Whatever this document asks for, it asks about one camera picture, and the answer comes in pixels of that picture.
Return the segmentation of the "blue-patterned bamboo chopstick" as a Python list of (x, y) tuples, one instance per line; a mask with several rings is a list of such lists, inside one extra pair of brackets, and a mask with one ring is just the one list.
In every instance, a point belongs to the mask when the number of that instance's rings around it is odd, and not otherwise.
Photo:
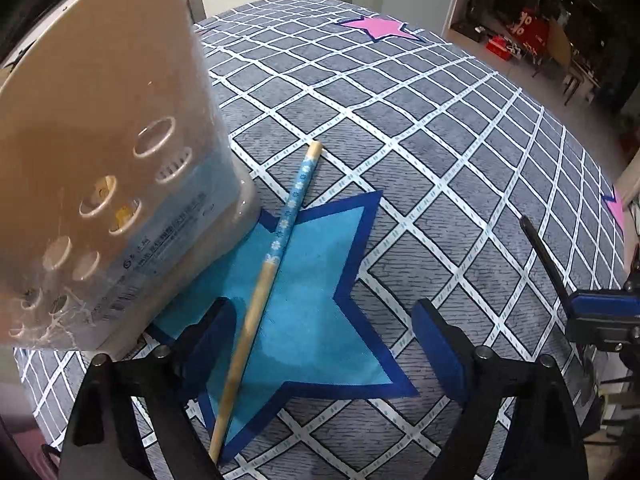
[(270, 292), (277, 277), (285, 249), (288, 247), (295, 220), (311, 182), (314, 170), (322, 152), (322, 143), (314, 141), (309, 145), (305, 157), (300, 164), (296, 178), (283, 205), (280, 218), (274, 231), (274, 237), (262, 262), (262, 268), (254, 287), (253, 295), (248, 303), (243, 326), (239, 333), (238, 343), (231, 357), (228, 374), (224, 382), (218, 404), (218, 414), (209, 445), (209, 457), (217, 463), (224, 447), (226, 434), (231, 422), (235, 399), (242, 384), (250, 352), (258, 332), (262, 314), (268, 302)]

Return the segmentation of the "black handled spoon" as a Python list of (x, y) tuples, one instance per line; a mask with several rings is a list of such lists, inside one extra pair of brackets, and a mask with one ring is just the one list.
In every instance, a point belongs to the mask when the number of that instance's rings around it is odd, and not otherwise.
[(532, 245), (534, 252), (542, 267), (546, 271), (548, 278), (561, 301), (563, 307), (566, 307), (570, 304), (570, 295), (566, 291), (566, 288), (562, 281), (562, 276), (554, 264), (551, 256), (548, 253), (548, 250), (544, 247), (544, 243), (540, 239), (537, 230), (533, 226), (533, 223), (526, 216), (521, 216), (520, 218), (520, 227), (527, 237), (529, 244)]

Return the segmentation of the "beige plastic utensil holder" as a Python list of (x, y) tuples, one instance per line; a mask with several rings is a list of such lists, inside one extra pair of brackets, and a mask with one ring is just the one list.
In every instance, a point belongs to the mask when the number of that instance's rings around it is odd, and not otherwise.
[(250, 232), (186, 0), (78, 0), (1, 88), (1, 342), (121, 356)]

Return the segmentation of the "grey checkered star tablecloth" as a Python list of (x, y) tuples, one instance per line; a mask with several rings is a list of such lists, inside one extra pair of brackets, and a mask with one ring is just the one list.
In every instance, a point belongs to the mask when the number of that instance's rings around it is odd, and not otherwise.
[[(61, 479), (585, 479), (584, 346), (567, 292), (621, 289), (614, 190), (546, 108), (445, 39), (334, 0), (258, 0), (192, 24), (254, 226), (121, 356), (15, 348)], [(209, 445), (262, 262), (309, 145), (322, 152), (219, 460)], [(218, 298), (233, 340), (195, 400), (171, 347)], [(468, 400), (412, 329), (428, 299), (475, 347)]]

